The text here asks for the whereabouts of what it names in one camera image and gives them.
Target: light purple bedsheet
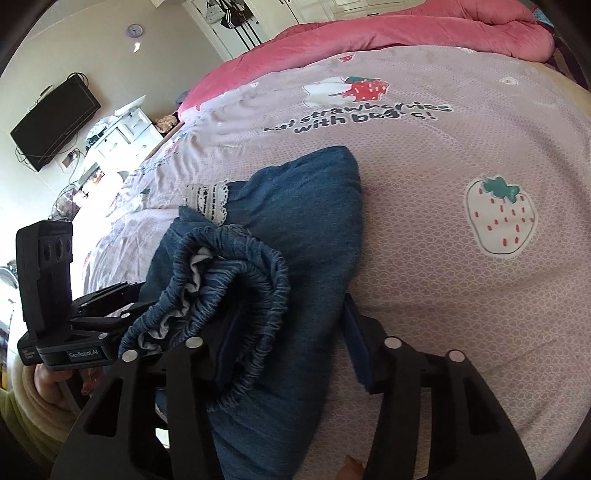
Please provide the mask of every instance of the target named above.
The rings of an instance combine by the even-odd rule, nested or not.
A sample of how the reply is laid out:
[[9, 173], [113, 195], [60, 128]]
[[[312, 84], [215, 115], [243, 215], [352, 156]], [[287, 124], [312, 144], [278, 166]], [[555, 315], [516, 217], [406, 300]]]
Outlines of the light purple bedsheet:
[[[590, 132], [550, 79], [498, 54], [393, 47], [271, 73], [206, 102], [126, 181], [86, 290], [145, 278], [188, 184], [345, 145], [364, 195], [361, 312], [421, 351], [465, 351], [542, 476], [591, 407]], [[339, 339], [299, 478], [365, 460], [379, 402]]]

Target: pink duvet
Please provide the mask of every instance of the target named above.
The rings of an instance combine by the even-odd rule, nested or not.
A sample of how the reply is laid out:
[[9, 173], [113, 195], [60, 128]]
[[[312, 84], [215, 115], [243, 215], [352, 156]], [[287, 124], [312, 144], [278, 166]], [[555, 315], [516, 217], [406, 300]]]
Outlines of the pink duvet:
[[191, 90], [179, 115], [267, 73], [305, 67], [345, 52], [394, 45], [466, 47], [545, 62], [551, 34], [517, 0], [427, 0], [408, 10], [295, 25], [209, 73]]

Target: white lace trim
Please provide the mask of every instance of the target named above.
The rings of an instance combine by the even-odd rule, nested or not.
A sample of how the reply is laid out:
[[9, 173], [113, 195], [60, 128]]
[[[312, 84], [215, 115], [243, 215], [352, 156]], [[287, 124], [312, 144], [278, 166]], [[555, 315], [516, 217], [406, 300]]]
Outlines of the white lace trim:
[[184, 190], [185, 205], [197, 210], [207, 220], [222, 226], [228, 217], [228, 181], [224, 180], [213, 185], [191, 183]]

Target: black tv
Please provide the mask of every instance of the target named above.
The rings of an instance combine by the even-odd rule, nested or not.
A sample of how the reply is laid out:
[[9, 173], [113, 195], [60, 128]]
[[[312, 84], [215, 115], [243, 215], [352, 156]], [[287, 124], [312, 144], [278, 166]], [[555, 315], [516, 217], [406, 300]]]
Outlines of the black tv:
[[39, 101], [12, 130], [11, 137], [29, 163], [40, 171], [60, 153], [99, 110], [100, 103], [73, 73]]

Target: metal screw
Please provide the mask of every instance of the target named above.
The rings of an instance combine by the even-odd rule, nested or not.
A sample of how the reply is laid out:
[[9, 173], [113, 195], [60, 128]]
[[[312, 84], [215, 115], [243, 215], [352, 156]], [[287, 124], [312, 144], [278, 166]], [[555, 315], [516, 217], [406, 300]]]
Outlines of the metal screw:
[[201, 337], [191, 337], [187, 338], [185, 342], [185, 346], [187, 348], [199, 348], [203, 345], [203, 339]]
[[455, 362], [457, 364], [461, 364], [466, 359], [466, 355], [464, 355], [459, 350], [452, 350], [451, 352], [449, 352], [449, 359], [452, 362]]
[[137, 350], [127, 350], [126, 352], [123, 352], [123, 355], [121, 355], [121, 359], [124, 362], [133, 362], [134, 360], [136, 360], [138, 357], [138, 351]]
[[396, 337], [388, 337], [384, 340], [384, 345], [392, 350], [402, 347], [402, 340]]

